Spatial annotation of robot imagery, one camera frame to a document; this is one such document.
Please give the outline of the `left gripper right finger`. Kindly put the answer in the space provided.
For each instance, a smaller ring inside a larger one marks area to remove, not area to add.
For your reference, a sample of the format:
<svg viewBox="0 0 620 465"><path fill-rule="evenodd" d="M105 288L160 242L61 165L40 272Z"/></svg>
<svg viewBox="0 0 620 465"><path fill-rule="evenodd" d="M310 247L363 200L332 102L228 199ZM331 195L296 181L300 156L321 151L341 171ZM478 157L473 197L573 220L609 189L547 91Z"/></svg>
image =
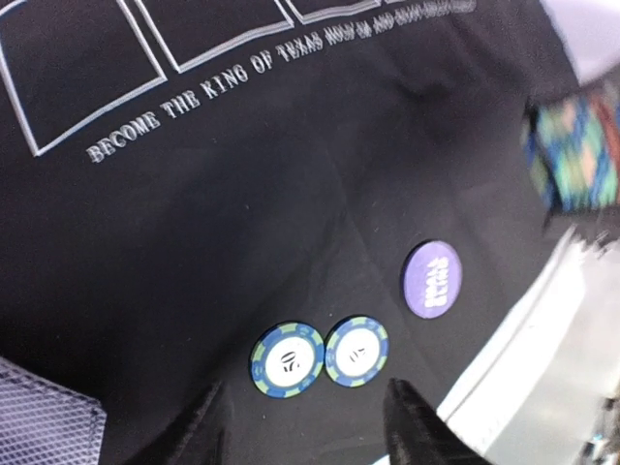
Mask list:
<svg viewBox="0 0 620 465"><path fill-rule="evenodd" d="M489 464L448 428L408 381L397 378L388 381L383 413L391 464Z"/></svg>

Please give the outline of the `purple small blind button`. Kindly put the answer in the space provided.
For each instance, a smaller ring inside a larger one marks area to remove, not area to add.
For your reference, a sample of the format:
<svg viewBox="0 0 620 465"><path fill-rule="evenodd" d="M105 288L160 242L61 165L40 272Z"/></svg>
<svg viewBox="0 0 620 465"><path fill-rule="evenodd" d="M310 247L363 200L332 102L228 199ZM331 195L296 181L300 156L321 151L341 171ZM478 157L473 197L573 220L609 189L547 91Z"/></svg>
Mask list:
<svg viewBox="0 0 620 465"><path fill-rule="evenodd" d="M419 244L404 262L402 294L411 312L422 319L446 314L456 302L461 284L460 258L445 241Z"/></svg>

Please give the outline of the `green blue chip stack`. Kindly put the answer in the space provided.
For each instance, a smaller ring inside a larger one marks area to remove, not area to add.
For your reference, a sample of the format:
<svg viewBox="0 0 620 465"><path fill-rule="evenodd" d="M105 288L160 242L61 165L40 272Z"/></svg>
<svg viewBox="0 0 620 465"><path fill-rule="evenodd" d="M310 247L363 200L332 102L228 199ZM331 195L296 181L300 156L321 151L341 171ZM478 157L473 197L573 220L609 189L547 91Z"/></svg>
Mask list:
<svg viewBox="0 0 620 465"><path fill-rule="evenodd" d="M619 205L619 85L611 80L528 109L522 148L554 213Z"/></svg>

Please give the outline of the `blue green fifty chip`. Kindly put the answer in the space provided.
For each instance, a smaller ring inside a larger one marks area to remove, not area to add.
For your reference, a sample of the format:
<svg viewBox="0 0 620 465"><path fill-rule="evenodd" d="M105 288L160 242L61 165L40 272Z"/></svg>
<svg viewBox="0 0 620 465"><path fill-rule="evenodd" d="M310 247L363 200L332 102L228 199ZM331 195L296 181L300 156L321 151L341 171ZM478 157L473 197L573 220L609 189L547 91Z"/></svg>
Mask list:
<svg viewBox="0 0 620 465"><path fill-rule="evenodd" d="M322 335L301 322L284 322L268 330L249 356L255 387L271 398L292 398L319 377L325 360Z"/></svg>

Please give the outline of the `blue playing card deck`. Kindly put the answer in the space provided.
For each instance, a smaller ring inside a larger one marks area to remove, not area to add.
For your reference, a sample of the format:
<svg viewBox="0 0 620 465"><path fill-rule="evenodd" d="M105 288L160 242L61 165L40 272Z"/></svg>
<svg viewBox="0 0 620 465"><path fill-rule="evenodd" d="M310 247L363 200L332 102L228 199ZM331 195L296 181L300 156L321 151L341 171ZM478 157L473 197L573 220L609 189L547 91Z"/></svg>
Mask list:
<svg viewBox="0 0 620 465"><path fill-rule="evenodd" d="M3 464L97 464L106 419L98 400L1 360Z"/></svg>

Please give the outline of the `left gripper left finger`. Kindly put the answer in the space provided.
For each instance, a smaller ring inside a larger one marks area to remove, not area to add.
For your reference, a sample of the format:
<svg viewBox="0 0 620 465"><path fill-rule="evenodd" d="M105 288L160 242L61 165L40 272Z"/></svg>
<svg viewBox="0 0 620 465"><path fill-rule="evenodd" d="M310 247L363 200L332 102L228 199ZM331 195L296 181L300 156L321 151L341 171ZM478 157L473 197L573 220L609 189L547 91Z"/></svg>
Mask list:
<svg viewBox="0 0 620 465"><path fill-rule="evenodd" d="M226 388L222 382L216 382L128 464L223 464L225 455Z"/></svg>

